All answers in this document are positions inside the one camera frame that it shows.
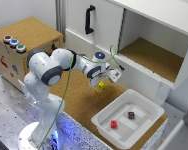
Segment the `wooden surface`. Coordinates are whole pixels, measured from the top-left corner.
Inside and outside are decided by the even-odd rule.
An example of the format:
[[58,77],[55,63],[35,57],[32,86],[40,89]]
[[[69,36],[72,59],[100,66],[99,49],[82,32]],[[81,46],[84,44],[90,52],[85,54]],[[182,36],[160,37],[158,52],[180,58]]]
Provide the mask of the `wooden surface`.
[[188,3],[180,0],[109,0],[188,35]]
[[119,53],[172,82],[175,82],[184,60],[143,38],[137,39]]
[[11,35],[13,39],[18,39],[20,44],[26,46],[30,51],[42,44],[52,41],[62,34],[34,17],[29,17],[6,27],[0,28],[0,41],[6,35]]
[[[68,72],[64,72],[61,81],[50,87],[50,92],[63,97],[67,78]],[[125,89],[117,84],[111,83],[108,79],[105,79],[104,90],[90,88],[88,83],[89,79],[81,71],[76,70],[71,72],[70,83],[65,98],[66,108],[64,111],[114,150],[117,150],[114,145],[99,134],[97,127],[91,122],[91,118],[125,92]],[[166,119],[167,115],[163,115],[131,150],[139,150]]]

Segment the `cabinet door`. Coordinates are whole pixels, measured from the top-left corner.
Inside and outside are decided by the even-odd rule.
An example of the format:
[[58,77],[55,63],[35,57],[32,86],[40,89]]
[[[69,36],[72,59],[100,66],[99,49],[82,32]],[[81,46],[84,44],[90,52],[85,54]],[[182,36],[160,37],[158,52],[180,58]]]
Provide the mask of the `cabinet door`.
[[[86,10],[90,5],[90,28],[94,32],[85,33]],[[67,29],[92,44],[109,50],[110,45],[118,47],[124,9],[106,0],[68,0]]]

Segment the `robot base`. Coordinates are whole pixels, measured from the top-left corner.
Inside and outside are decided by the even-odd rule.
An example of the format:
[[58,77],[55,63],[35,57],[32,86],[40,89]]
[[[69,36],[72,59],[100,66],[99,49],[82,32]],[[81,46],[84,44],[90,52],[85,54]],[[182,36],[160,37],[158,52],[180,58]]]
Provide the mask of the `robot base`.
[[29,137],[33,130],[36,128],[38,125],[38,122],[34,122],[32,124],[29,124],[26,126],[19,134],[18,137],[18,149],[19,150],[38,150],[37,148],[34,148],[30,143],[29,143]]

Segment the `white plastic bin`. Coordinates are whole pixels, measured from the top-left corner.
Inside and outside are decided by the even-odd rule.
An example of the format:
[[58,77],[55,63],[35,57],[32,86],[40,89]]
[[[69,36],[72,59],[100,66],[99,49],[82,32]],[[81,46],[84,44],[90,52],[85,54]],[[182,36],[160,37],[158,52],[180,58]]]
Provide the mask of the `white plastic bin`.
[[[129,119],[128,112],[134,112],[135,118]],[[134,90],[127,90],[91,121],[116,147],[130,149],[163,113],[160,106]],[[111,120],[117,121],[117,128],[111,128]]]

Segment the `cabinet shelf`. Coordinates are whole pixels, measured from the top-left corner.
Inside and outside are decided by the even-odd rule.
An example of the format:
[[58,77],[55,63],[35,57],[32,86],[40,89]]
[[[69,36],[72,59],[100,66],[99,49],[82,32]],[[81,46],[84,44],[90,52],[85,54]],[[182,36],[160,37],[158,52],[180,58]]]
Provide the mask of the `cabinet shelf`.
[[175,82],[184,60],[143,38],[138,38],[119,53],[172,82]]

